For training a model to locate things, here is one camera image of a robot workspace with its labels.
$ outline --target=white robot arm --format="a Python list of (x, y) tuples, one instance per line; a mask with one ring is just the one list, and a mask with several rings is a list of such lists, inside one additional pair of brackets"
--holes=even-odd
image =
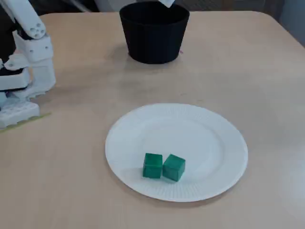
[[(20, 104), (34, 107), (28, 100), (50, 90), (56, 80), (51, 39), (34, 8), (28, 0), (0, 0), (0, 4), (18, 27), (13, 32), (16, 53), (4, 64), (0, 60), (0, 128), (4, 128), (39, 115), (39, 109), (38, 113), (36, 109), (36, 112), (21, 115), (10, 112), (8, 118), (5, 109), (10, 107), (14, 111), (12, 108)], [(29, 67), (32, 68), (32, 80)]]

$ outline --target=green cube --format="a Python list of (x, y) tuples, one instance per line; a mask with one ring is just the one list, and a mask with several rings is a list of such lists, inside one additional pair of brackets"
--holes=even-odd
[(145, 154), (143, 165), (143, 177), (157, 178), (161, 177), (163, 159), (160, 154)]
[(185, 160), (172, 154), (163, 164), (163, 176), (173, 181), (179, 181), (184, 170)]

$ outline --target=wooden table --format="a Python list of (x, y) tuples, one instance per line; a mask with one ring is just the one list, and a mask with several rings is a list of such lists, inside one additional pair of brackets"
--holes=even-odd
[[(305, 50), (257, 12), (191, 14), (182, 54), (132, 60), (117, 13), (51, 14), (52, 114), (0, 134), (3, 229), (305, 228)], [(151, 103), (215, 111), (244, 135), (249, 164), (225, 194), (195, 203), (142, 196), (109, 169), (104, 141)]]

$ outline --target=black plastic container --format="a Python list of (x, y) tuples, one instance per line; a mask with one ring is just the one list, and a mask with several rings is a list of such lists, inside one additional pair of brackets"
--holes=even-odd
[(137, 2), (120, 10), (129, 55), (142, 63), (175, 60), (183, 40), (190, 13), (157, 1)]

